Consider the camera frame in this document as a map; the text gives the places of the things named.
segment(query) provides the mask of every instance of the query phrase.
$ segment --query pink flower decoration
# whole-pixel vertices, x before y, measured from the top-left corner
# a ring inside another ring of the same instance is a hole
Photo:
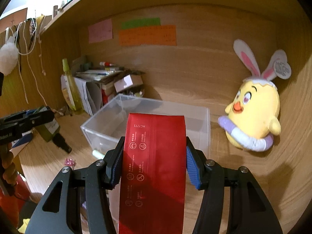
[[[66,159],[64,164],[65,164],[65,166],[69,166],[74,170],[74,168],[76,166],[76,161],[73,159]]]

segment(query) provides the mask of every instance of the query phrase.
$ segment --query transparent storage box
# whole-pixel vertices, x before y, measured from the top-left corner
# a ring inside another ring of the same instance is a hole
[[[82,126],[82,131],[93,150],[106,153],[114,149],[121,136],[125,136],[129,113],[183,115],[186,135],[194,147],[209,156],[209,109],[149,98],[119,94],[103,106]]]

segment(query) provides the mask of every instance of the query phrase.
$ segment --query red bag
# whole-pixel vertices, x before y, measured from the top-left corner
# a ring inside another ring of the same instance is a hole
[[[119,234],[181,234],[185,179],[184,117],[131,113],[123,154]]]
[[[15,195],[23,200],[28,200],[30,196],[30,192],[20,175],[17,177]],[[0,207],[15,227],[18,226],[19,212],[24,204],[25,201],[19,200],[14,196],[4,196],[0,189]]]

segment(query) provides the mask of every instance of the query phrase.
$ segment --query pink sticky note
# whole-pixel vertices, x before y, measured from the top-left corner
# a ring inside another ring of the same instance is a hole
[[[88,27],[89,43],[101,42],[113,38],[112,19],[98,22]]]

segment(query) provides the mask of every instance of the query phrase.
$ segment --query green sticky note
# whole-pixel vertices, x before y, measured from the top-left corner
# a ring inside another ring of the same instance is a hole
[[[142,18],[121,23],[121,29],[127,30],[131,28],[143,27],[143,26],[160,26],[160,18]]]

